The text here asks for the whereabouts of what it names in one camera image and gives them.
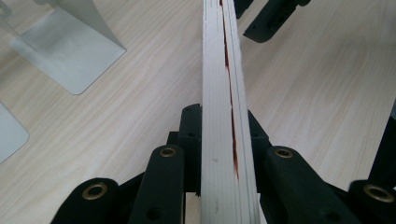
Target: wooden table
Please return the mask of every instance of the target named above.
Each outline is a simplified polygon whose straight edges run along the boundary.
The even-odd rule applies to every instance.
[[[9,19],[20,32],[52,11],[5,3],[21,13]],[[26,62],[0,31],[0,101],[30,133],[0,164],[0,223],[49,223],[81,182],[140,174],[177,131],[181,109],[201,103],[201,1],[95,3],[128,51],[81,95]],[[241,34],[264,3],[239,21]],[[367,178],[396,97],[395,12],[391,0],[315,0],[264,44],[241,36],[249,108],[272,143],[297,149],[342,189]],[[199,214],[189,195],[188,223]]]

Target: brass insert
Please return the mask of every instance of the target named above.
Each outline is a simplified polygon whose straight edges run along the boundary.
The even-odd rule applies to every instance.
[[[278,149],[276,149],[275,150],[275,154],[278,157],[286,158],[286,159],[287,158],[291,158],[293,156],[293,153],[290,150],[286,149],[286,148],[278,148]]]
[[[101,198],[107,193],[107,185],[105,183],[92,184],[82,192],[85,200],[95,200]]]
[[[363,187],[363,190],[368,196],[382,203],[393,203],[395,201],[395,198],[392,194],[376,185],[367,184]]]
[[[166,147],[164,149],[161,149],[160,155],[162,157],[173,157],[175,156],[177,151],[174,148]]]

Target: black plastic part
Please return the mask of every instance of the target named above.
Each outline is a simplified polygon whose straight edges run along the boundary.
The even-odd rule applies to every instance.
[[[114,180],[105,178],[88,180],[73,190],[66,201],[61,205],[58,213],[51,223],[110,223],[112,213],[115,212],[114,203],[117,199],[118,193],[119,185]],[[101,194],[103,195],[96,199],[92,197],[92,195]]]
[[[202,108],[200,105],[186,106],[180,119],[177,145],[184,149],[186,192],[201,192],[201,139]]]
[[[392,117],[389,117],[382,136],[369,180],[386,187],[396,187],[396,120]]]
[[[166,145],[177,145],[178,132],[169,132]]]
[[[344,191],[343,189],[339,189],[336,186],[333,186],[329,183],[327,185],[332,190],[332,192],[338,196],[338,198],[341,200],[341,202],[343,202],[343,204],[346,205],[346,207],[348,207],[349,209],[352,207],[352,204],[350,203],[350,200],[347,197],[346,191]]]
[[[115,206],[116,213],[112,218],[111,223],[127,223],[134,207],[134,200],[136,199],[137,192],[140,189],[143,176],[145,173],[137,175],[136,177],[128,180],[119,187],[119,195]]]
[[[268,183],[268,177],[261,167],[264,163],[265,151],[271,147],[271,143],[267,133],[264,131],[260,123],[254,118],[253,114],[248,111],[248,125],[251,136],[251,148],[253,150],[254,172],[256,176],[257,192],[262,193]]]
[[[347,194],[361,223],[396,223],[396,191],[369,180],[352,182]]]
[[[265,214],[272,221],[268,223],[360,223],[297,151],[268,148],[262,169],[287,211]]]
[[[128,223],[183,223],[184,151],[170,145],[156,148],[134,201]]]
[[[309,0],[269,0],[246,29],[244,36],[258,43],[271,39],[297,6],[308,3]]]
[[[253,0],[233,0],[233,5],[235,6],[235,15],[239,19],[244,14],[245,10],[250,7]]]

